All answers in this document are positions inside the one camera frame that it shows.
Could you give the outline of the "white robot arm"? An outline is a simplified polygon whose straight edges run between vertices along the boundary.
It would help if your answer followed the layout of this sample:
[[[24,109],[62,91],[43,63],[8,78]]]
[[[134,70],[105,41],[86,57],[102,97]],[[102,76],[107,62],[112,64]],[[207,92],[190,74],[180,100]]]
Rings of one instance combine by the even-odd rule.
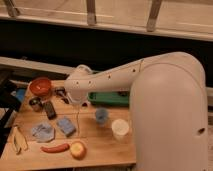
[[[75,69],[68,97],[128,91],[137,171],[208,171],[208,102],[205,71],[192,55],[172,52],[98,74]]]

